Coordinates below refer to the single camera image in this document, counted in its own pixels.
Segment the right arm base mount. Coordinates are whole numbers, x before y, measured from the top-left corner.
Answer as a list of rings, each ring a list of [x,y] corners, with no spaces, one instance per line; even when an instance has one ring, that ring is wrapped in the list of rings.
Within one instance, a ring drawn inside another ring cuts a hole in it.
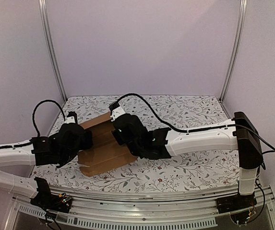
[[[257,205],[254,194],[252,195],[230,195],[215,200],[219,214],[232,212]]]

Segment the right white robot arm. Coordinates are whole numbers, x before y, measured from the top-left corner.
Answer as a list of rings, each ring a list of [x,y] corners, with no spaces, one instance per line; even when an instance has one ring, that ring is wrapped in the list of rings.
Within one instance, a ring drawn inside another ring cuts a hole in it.
[[[239,154],[239,193],[232,205],[242,209],[254,192],[258,168],[263,163],[260,136],[243,112],[214,125],[176,131],[170,127],[148,131],[136,115],[117,108],[111,112],[112,134],[133,156],[149,160],[169,159],[184,153],[236,150]]]

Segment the brown cardboard box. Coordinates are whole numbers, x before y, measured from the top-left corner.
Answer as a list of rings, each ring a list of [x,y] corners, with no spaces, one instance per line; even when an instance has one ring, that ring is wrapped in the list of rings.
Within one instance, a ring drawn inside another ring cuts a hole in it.
[[[110,114],[105,113],[80,124],[92,132],[93,147],[78,154],[80,172],[88,177],[109,172],[137,160],[126,146],[120,146],[112,135]]]

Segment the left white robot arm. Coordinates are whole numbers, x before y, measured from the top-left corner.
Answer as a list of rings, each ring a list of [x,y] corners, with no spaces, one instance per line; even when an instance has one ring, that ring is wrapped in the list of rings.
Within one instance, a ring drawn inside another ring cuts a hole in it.
[[[50,137],[34,137],[20,143],[0,146],[0,168],[16,165],[55,165],[61,168],[71,162],[78,152],[92,146],[91,131],[75,123],[63,124]],[[55,197],[50,194],[49,185],[42,178],[31,179],[0,171],[0,190],[30,199],[36,197],[45,208],[55,204]]]

